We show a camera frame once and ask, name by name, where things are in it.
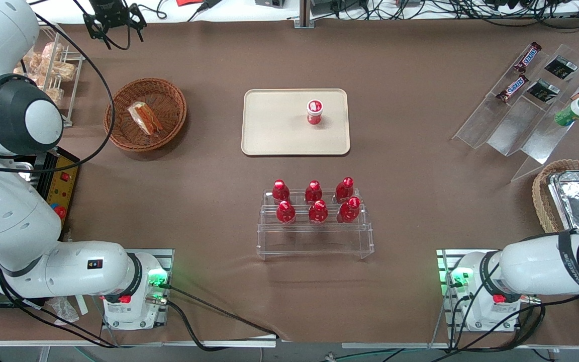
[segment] black strap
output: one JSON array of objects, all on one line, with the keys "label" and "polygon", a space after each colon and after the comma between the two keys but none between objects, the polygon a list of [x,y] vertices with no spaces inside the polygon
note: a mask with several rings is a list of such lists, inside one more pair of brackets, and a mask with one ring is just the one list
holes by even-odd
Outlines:
[{"label": "black strap", "polygon": [[7,270],[6,268],[4,268],[1,264],[0,264],[0,268],[2,269],[2,271],[4,273],[6,273],[7,276],[11,277],[11,278],[17,278],[17,277],[21,277],[22,275],[27,274],[28,272],[30,272],[31,270],[33,270],[33,268],[37,265],[37,263],[39,263],[39,261],[41,260],[41,256],[38,257],[37,259],[33,260],[30,262],[30,264],[28,264],[25,268],[23,268],[22,270],[17,270],[17,271],[13,271],[13,270]]},{"label": "black strap", "polygon": [[500,288],[500,286],[497,286],[497,284],[495,282],[493,282],[493,280],[489,276],[489,274],[490,274],[490,272],[489,272],[490,259],[498,252],[500,252],[500,250],[493,250],[493,251],[487,252],[484,255],[484,257],[482,258],[482,261],[479,264],[479,276],[482,279],[482,284],[484,285],[484,289],[487,292],[489,292],[490,295],[494,296],[496,294],[500,294],[506,298],[506,303],[513,303],[513,302],[516,302],[520,298],[519,294],[506,293],[505,291],[503,291]]},{"label": "black strap", "polygon": [[127,252],[127,256],[129,256],[131,261],[133,261],[133,267],[135,268],[135,272],[133,273],[133,280],[131,281],[131,284],[129,284],[129,286],[123,291],[117,294],[104,296],[106,302],[117,303],[120,301],[121,296],[133,295],[135,291],[138,289],[138,286],[140,286],[140,281],[142,281],[142,263],[140,263],[138,257],[135,256],[135,254],[133,254],[132,252]]},{"label": "black strap", "polygon": [[560,257],[562,258],[565,269],[579,286],[579,264],[577,263],[575,255],[573,255],[573,248],[570,242],[570,236],[574,233],[574,229],[560,231],[558,233],[558,250],[560,250]]}]

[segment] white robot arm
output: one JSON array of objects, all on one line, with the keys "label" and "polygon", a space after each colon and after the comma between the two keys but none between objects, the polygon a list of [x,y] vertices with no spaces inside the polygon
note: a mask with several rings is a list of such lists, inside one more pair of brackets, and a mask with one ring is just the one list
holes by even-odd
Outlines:
[{"label": "white robot arm", "polygon": [[[455,303],[466,297],[460,302],[466,328],[490,330],[520,310],[522,296],[579,294],[578,246],[579,233],[565,231],[522,240],[501,251],[464,256],[446,279]],[[475,300],[468,309],[471,295]],[[496,331],[513,331],[515,319]]]},{"label": "white robot arm", "polygon": [[[0,156],[48,151],[62,136],[57,106],[31,80],[11,74],[38,35],[25,0],[0,0]],[[14,161],[0,159],[0,168],[14,169]],[[145,298],[161,296],[152,285],[167,279],[155,257],[105,241],[61,243],[60,229],[29,183],[0,172],[0,271],[9,287],[23,298],[103,296],[113,327],[151,328],[159,306]]]}]

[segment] table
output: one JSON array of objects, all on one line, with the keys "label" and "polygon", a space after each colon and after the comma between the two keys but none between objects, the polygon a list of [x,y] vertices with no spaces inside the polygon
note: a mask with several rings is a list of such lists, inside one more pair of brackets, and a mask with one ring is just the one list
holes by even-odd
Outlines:
[{"label": "table", "polygon": [[[163,149],[125,153],[109,144],[83,165],[69,216],[74,240],[173,247],[175,286],[282,339],[439,346],[443,334],[431,341],[441,307],[436,250],[504,247],[542,232],[531,179],[508,183],[521,158],[450,138],[526,44],[579,51],[579,32],[480,21],[324,21],[310,31],[289,22],[202,22],[150,26],[145,43],[122,52],[91,41],[83,27],[66,30],[113,91],[158,76],[178,85],[189,106],[183,131]],[[83,157],[103,138],[107,101],[88,67],[80,87],[73,128],[60,146]],[[241,153],[245,92],[275,87],[344,89],[351,151],[309,158]],[[557,158],[579,159],[579,122]],[[372,216],[373,255],[257,257],[261,190],[276,178],[299,187],[311,179],[333,186],[344,176],[355,178]],[[200,339],[260,335],[175,300]],[[121,343],[188,340],[177,316],[168,320],[165,328],[117,336]],[[100,327],[94,313],[79,323]],[[11,339],[73,337],[0,310],[0,341]],[[579,346],[579,302],[549,307],[529,343]]]}]

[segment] green led light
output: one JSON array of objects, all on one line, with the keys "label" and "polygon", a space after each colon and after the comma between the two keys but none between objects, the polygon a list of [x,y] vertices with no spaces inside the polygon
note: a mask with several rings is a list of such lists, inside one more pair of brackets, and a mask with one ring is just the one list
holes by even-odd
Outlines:
[{"label": "green led light", "polygon": [[161,286],[161,284],[167,282],[167,272],[163,268],[157,268],[149,271],[149,284],[155,287]]}]

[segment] clear acrylic stand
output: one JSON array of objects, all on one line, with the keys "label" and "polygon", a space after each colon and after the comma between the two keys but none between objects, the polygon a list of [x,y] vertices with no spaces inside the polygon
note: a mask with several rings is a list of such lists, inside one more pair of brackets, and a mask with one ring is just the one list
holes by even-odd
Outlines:
[{"label": "clear acrylic stand", "polygon": [[[324,189],[322,199],[328,206],[328,218],[323,224],[310,224],[305,204],[305,190],[292,189],[289,199],[296,210],[296,222],[283,225],[276,218],[276,204],[271,190],[262,195],[262,206],[258,222],[258,255],[265,260],[268,256],[296,256],[306,254],[351,254],[361,259],[374,252],[372,223],[365,204],[351,224],[336,222],[340,208],[335,202],[335,190]],[[361,197],[359,190],[354,195]]]},{"label": "clear acrylic stand", "polygon": [[[529,50],[527,47],[514,64]],[[557,55],[570,60],[578,66],[566,80],[553,75],[544,67]],[[457,131],[453,138],[459,138],[473,148],[488,143],[504,156],[522,151],[528,155],[511,181],[537,171],[549,158],[570,126],[559,126],[553,121],[555,113],[560,112],[570,102],[570,97],[579,90],[579,53],[568,46],[560,45],[553,55],[540,51],[526,69],[528,84],[514,94],[508,103],[496,99],[498,92],[506,89],[519,73],[512,66],[485,96],[484,101],[471,114],[468,121]],[[539,100],[527,91],[539,78],[560,89],[559,94],[549,104]]]}]

